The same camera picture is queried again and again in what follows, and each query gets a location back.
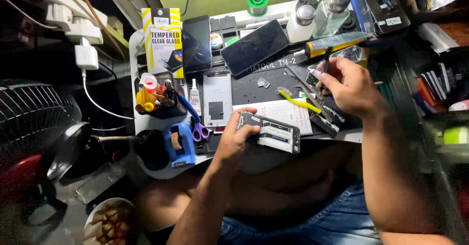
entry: hand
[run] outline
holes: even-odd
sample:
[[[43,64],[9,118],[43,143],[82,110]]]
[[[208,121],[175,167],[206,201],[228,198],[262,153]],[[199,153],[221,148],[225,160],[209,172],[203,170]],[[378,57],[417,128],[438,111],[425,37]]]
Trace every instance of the hand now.
[[[346,58],[330,59],[328,73],[321,74],[321,81],[332,92],[341,110],[362,119],[386,111],[387,103],[368,70]]]
[[[214,169],[222,169],[230,175],[234,175],[239,170],[243,161],[246,139],[261,130],[260,126],[251,125],[244,125],[240,130],[236,130],[238,128],[239,116],[243,110],[253,114],[257,112],[257,109],[252,107],[241,108],[233,112],[223,131],[223,135],[221,135],[217,152],[215,152],[211,164],[211,167],[214,167]]]

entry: black mesh basket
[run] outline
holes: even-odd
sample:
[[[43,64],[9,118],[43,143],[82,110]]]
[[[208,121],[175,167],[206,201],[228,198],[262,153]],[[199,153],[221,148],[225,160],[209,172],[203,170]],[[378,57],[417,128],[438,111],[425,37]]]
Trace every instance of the black mesh basket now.
[[[183,96],[185,95],[184,89],[182,88],[182,86],[179,85],[179,82],[174,81],[172,73],[163,72],[163,73],[157,73],[153,75],[156,77],[156,80],[158,81],[158,83],[163,83],[167,79],[171,80],[173,82],[174,89],[179,94],[182,94]],[[144,88],[144,86],[140,83],[140,77],[141,75],[139,75],[139,77],[134,80],[135,95],[137,95],[137,93]],[[151,112],[138,112],[138,113],[140,115],[150,115],[152,117],[156,117],[159,119],[168,119],[168,118],[173,118],[173,117],[185,116],[187,111],[184,108],[184,106],[179,102],[178,97],[176,97],[174,99],[173,106],[166,107],[166,108],[159,108]]]

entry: yellow brush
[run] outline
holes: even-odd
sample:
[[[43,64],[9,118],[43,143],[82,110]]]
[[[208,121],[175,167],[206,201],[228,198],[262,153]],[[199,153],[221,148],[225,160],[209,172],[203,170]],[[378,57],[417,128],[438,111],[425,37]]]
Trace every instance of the yellow brush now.
[[[296,101],[294,100],[293,98],[291,98],[290,96],[292,95],[292,92],[290,92],[288,89],[286,89],[285,87],[277,87],[277,92],[279,94],[281,94],[284,98],[286,98],[288,101],[290,101],[291,103],[293,104],[296,104],[296,105],[299,105],[299,106],[304,106],[304,107],[307,107],[311,110],[313,110],[314,112],[320,114],[321,113],[321,110],[315,106],[313,106],[312,104],[309,104],[309,103],[306,103],[306,102],[300,102],[300,101]]]

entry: smartphone display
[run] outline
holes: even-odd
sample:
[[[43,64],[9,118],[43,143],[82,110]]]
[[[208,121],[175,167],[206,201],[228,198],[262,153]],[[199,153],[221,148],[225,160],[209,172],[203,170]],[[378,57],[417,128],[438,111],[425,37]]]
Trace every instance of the smartphone display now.
[[[236,76],[290,44],[278,20],[271,20],[222,49],[220,55]]]
[[[212,66],[208,15],[183,21],[182,57],[185,72],[207,70]]]

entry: scissors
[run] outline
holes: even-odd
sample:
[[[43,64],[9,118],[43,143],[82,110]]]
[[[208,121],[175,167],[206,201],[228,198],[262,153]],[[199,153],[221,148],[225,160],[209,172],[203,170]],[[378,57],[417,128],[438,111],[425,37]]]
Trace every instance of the scissors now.
[[[199,115],[186,98],[181,94],[178,94],[178,98],[180,103],[191,113],[194,121],[196,122],[194,125],[194,131],[192,132],[192,138],[197,142],[201,141],[202,138],[207,139],[210,135],[210,130],[206,126],[200,124],[201,119]]]

